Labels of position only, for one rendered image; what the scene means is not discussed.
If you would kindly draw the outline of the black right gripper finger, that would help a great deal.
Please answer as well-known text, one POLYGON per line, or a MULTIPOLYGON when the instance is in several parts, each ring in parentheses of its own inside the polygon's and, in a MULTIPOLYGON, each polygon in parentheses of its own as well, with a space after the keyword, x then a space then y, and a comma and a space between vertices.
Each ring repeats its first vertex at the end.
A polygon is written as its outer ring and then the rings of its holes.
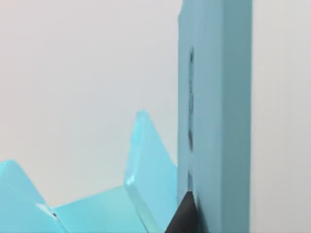
POLYGON ((164 233, 197 233, 197 209, 192 191, 187 191, 164 233))

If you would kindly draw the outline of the blue book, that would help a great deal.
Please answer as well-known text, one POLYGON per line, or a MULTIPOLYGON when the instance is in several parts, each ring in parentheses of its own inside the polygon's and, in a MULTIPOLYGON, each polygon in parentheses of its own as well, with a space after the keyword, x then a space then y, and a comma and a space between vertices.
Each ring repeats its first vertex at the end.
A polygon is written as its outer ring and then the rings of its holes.
POLYGON ((250 232, 252 0, 183 0, 177 199, 204 233, 250 232))

